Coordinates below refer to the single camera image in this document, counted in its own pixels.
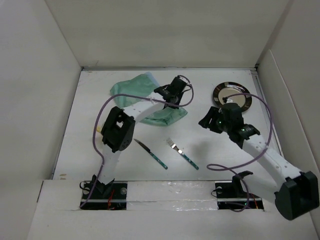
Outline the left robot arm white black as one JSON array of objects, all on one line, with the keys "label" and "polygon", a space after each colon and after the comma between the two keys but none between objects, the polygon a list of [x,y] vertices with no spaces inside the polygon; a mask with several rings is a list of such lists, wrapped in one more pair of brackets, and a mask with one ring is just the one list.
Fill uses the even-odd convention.
[{"label": "left robot arm white black", "polygon": [[[94,123],[92,144],[94,150],[101,157],[101,165],[90,192],[93,191],[100,198],[107,198],[111,194],[111,182],[114,180],[114,171],[119,161],[120,153],[132,142],[135,125],[149,115],[165,108],[178,109],[189,105],[194,99],[194,89],[191,81],[183,75],[176,76],[170,84],[159,86],[148,96],[136,96],[119,93],[111,96],[101,107]],[[96,132],[100,117],[109,102],[118,97],[139,99],[137,103],[120,108],[114,106],[102,128],[103,151],[96,145]],[[106,176],[99,181],[106,166]]]}]

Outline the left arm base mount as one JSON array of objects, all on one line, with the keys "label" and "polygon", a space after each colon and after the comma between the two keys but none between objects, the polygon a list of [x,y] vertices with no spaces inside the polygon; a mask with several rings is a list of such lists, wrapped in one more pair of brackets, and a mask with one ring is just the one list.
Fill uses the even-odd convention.
[{"label": "left arm base mount", "polygon": [[127,209],[128,182],[113,180],[104,184],[97,181],[90,195],[95,179],[96,176],[94,175],[91,181],[82,181],[79,184],[82,190],[79,206],[81,210],[120,211]]}]

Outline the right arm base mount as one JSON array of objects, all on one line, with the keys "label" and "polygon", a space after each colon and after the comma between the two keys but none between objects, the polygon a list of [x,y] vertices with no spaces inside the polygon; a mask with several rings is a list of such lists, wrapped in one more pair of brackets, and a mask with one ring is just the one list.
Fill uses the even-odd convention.
[{"label": "right arm base mount", "polygon": [[252,175],[250,171],[243,171],[234,175],[232,180],[221,180],[214,183],[215,189],[211,195],[216,198],[218,210],[240,212],[244,210],[264,210],[262,199],[252,193],[247,193],[241,179]]}]

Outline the green patterned cloth placemat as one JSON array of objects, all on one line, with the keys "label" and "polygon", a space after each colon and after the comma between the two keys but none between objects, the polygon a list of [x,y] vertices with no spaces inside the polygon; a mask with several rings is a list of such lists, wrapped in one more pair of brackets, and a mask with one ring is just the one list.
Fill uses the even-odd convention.
[{"label": "green patterned cloth placemat", "polygon": [[[150,72],[146,72],[132,79],[116,83],[110,89],[110,94],[112,96],[117,94],[127,94],[148,97],[159,86],[160,85],[154,76]],[[121,109],[131,106],[139,101],[140,99],[128,96],[118,96],[114,99],[115,104]],[[151,126],[167,127],[181,120],[187,114],[188,112],[182,107],[176,109],[166,107],[145,117],[140,122]]]}]

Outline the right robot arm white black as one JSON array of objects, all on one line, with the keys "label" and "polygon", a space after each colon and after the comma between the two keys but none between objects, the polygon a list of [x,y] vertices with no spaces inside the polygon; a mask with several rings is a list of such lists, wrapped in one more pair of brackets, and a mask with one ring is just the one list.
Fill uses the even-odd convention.
[{"label": "right robot arm white black", "polygon": [[274,203],[278,212],[290,221],[320,206],[317,176],[293,166],[269,147],[260,132],[244,122],[237,103],[226,103],[221,108],[212,106],[199,125],[218,134],[227,133],[229,139],[251,155],[273,179],[264,180],[254,173],[242,172],[242,179],[231,184],[235,196],[243,197],[250,191]]}]

